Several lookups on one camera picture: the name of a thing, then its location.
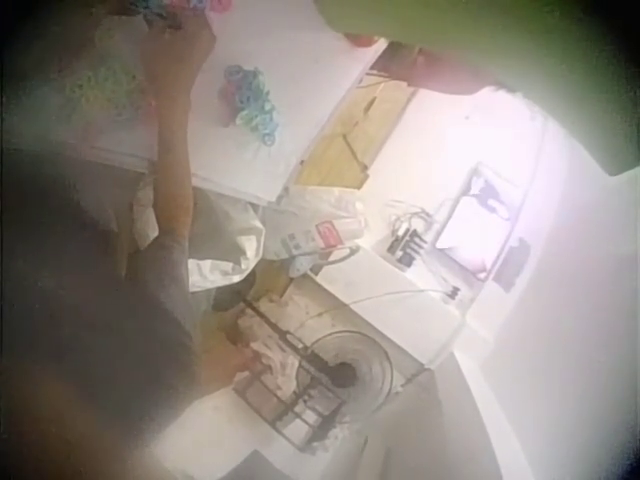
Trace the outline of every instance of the wire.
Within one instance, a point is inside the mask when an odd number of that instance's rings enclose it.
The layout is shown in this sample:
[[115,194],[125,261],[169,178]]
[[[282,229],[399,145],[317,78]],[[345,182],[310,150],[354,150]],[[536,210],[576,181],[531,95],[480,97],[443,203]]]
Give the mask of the wire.
[[449,292],[445,291],[445,290],[438,290],[438,289],[434,289],[434,288],[424,288],[424,289],[420,289],[420,290],[397,290],[394,292],[387,292],[387,293],[381,293],[378,295],[373,295],[371,297],[365,297],[365,298],[361,298],[359,300],[354,300],[353,302],[349,302],[349,303],[345,303],[344,305],[339,305],[337,307],[334,308],[330,308],[328,310],[323,310],[322,312],[316,313],[314,315],[311,315],[310,317],[307,317],[300,325],[298,325],[298,327],[296,327],[295,330],[293,330],[293,334],[296,334],[302,327],[304,327],[309,321],[313,320],[314,318],[318,318],[321,317],[323,315],[326,315],[328,313],[332,313],[332,312],[336,312],[338,310],[342,310],[343,308],[350,308],[354,305],[358,305],[360,303],[364,303],[364,302],[368,302],[371,300],[376,300],[378,298],[384,298],[384,297],[391,297],[391,296],[395,296],[395,295],[407,295],[407,294],[416,294],[416,293],[440,293],[442,295],[449,295]]

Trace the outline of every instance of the plastic bag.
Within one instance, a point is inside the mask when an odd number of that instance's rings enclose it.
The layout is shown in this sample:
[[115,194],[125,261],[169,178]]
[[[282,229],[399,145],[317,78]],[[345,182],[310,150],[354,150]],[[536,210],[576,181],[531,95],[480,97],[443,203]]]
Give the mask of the plastic bag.
[[264,257],[281,260],[352,245],[367,225],[358,190],[291,187],[280,203],[265,207]]
[[[158,235],[151,175],[142,180],[133,202],[133,234],[140,248]],[[199,292],[242,280],[262,258],[264,238],[265,229],[247,202],[194,189],[189,291]]]

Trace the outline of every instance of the green fabric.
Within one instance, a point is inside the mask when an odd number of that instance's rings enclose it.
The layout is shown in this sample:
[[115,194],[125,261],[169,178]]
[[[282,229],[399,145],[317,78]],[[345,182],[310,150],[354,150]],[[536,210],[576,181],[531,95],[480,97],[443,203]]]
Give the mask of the green fabric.
[[640,164],[638,79],[566,0],[316,0],[336,31],[459,54],[522,92],[610,175]]

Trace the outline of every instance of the fan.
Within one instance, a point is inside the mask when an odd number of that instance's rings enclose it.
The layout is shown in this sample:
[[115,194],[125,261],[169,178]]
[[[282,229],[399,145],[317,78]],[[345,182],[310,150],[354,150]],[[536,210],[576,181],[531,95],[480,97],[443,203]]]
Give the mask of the fan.
[[[358,422],[374,413],[387,399],[393,384],[393,366],[387,351],[370,336],[357,331],[329,333],[309,346],[310,354],[302,361],[312,366],[313,357],[324,365],[315,368],[325,389],[308,389],[304,402],[308,407],[326,411],[332,399],[329,390],[343,402],[337,423]],[[305,390],[315,379],[309,369],[298,367],[296,382]]]

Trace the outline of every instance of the red logo on bag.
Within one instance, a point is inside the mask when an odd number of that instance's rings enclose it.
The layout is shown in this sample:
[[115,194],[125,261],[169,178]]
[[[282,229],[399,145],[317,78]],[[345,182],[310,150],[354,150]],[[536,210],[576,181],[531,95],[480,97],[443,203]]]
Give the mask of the red logo on bag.
[[336,248],[344,244],[340,232],[338,232],[338,229],[331,221],[318,223],[316,225],[316,231],[322,239],[324,248]]

